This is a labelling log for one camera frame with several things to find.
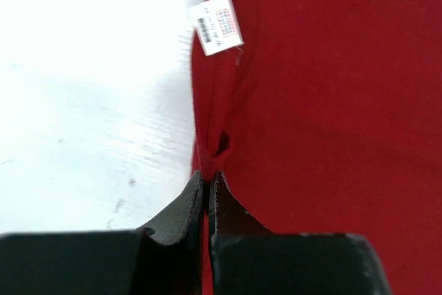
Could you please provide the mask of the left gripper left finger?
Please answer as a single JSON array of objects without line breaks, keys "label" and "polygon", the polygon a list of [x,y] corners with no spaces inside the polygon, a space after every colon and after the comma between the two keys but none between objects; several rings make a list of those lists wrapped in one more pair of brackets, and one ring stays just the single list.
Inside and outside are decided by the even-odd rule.
[{"label": "left gripper left finger", "polygon": [[189,238],[198,242],[203,202],[204,180],[196,171],[181,194],[137,230],[144,231],[154,242],[166,247]]}]

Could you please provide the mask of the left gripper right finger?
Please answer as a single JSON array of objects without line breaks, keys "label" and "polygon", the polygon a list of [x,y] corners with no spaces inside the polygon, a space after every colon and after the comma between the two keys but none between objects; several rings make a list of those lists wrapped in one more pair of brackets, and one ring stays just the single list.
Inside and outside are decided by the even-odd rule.
[{"label": "left gripper right finger", "polygon": [[208,218],[210,236],[268,236],[273,233],[236,199],[221,171],[214,175],[210,184]]}]

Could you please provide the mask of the dark red t-shirt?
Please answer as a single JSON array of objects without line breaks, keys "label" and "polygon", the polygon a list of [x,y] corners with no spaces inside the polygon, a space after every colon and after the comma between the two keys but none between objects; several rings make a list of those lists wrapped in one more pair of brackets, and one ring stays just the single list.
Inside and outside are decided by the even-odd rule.
[{"label": "dark red t-shirt", "polygon": [[192,166],[281,233],[362,234],[395,294],[441,293],[441,0],[232,0],[191,52]]}]

